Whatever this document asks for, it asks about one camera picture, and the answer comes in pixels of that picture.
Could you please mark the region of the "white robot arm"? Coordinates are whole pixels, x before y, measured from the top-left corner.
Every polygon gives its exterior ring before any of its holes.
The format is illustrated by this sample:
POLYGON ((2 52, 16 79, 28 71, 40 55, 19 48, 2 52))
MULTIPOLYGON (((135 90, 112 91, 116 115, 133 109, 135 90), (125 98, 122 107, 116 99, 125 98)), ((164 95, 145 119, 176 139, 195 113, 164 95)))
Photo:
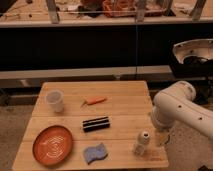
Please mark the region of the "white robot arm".
POLYGON ((175 121, 183 122, 213 142, 213 111, 194 103, 195 97, 196 89, 187 81, 177 81, 154 96, 150 119, 157 146, 163 146, 169 139, 168 131, 175 121))

